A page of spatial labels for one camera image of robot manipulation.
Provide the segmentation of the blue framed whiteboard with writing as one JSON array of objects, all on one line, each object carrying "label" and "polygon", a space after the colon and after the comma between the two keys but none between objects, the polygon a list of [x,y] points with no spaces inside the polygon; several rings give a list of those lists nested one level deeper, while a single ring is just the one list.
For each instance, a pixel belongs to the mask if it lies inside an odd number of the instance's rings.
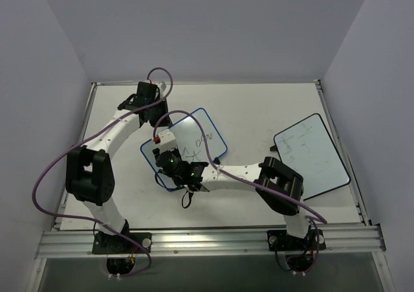
[{"label": "blue framed whiteboard with writing", "polygon": [[[189,163],[207,162],[205,142],[208,143],[211,158],[220,159],[227,153],[228,147],[212,118],[203,107],[192,111],[191,114],[198,120],[200,126],[192,118],[184,117],[169,127],[175,135],[181,159]],[[178,190],[172,179],[159,172],[153,155],[155,148],[154,142],[149,139],[141,145],[140,151],[152,170],[157,173],[159,184],[169,192]]]}]

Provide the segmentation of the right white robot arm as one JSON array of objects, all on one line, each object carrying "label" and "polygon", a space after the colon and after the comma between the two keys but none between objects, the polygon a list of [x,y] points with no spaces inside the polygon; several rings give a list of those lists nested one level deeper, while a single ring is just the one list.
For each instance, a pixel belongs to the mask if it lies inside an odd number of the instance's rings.
[{"label": "right white robot arm", "polygon": [[311,240],[309,219],[298,205],[304,193],[303,177],[274,157],[263,162],[222,166],[214,163],[182,160],[179,151],[156,148],[155,164],[161,174],[190,194],[216,190],[254,191],[274,211],[283,216],[287,240],[300,249]]}]

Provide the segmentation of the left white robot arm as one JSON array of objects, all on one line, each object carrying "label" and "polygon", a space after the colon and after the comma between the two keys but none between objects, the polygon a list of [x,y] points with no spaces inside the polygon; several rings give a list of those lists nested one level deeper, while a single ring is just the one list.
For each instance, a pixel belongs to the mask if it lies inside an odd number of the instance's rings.
[{"label": "left white robot arm", "polygon": [[67,154],[66,191],[99,221],[98,230],[108,234],[107,245],[116,253],[129,248],[131,237],[123,231],[127,221],[112,198],[115,178],[111,159],[131,134],[146,123],[154,126],[168,112],[167,92],[164,82],[139,82],[136,92],[118,105],[106,124],[108,129]]}]

